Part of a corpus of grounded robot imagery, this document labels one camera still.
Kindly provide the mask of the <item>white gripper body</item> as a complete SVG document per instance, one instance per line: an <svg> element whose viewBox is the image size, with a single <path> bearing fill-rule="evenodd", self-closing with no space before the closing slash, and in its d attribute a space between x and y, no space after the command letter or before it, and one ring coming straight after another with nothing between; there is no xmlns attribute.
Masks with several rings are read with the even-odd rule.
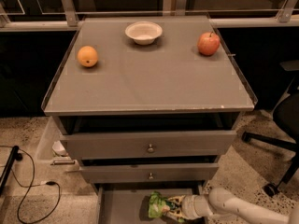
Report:
<svg viewBox="0 0 299 224"><path fill-rule="evenodd" d="M201 217L195 209L196 198L196 195L187 195L182 200L181 212L186 219L195 220Z"/></svg>

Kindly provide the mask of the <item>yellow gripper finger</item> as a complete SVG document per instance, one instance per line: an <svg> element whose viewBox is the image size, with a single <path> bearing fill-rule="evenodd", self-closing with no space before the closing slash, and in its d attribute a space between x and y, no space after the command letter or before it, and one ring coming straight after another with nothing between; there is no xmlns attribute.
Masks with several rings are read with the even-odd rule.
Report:
<svg viewBox="0 0 299 224"><path fill-rule="evenodd" d="M183 215L181 210L172 210L168 211L166 215L172 219L174 219L178 223L184 223L186 221L186 217Z"/></svg>
<svg viewBox="0 0 299 224"><path fill-rule="evenodd" d="M167 200L171 203L182 203L186 195L168 197Z"/></svg>

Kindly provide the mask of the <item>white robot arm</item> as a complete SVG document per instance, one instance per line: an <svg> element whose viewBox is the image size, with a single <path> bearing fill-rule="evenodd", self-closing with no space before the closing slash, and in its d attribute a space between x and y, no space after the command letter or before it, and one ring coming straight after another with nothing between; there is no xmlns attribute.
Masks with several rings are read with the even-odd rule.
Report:
<svg viewBox="0 0 299 224"><path fill-rule="evenodd" d="M237 198L224 188L214 188L208 194L175 196L167 200L175 206L173 210L164 209L168 215L188 220L235 215L249 224L299 224L298 205L284 216Z"/></svg>

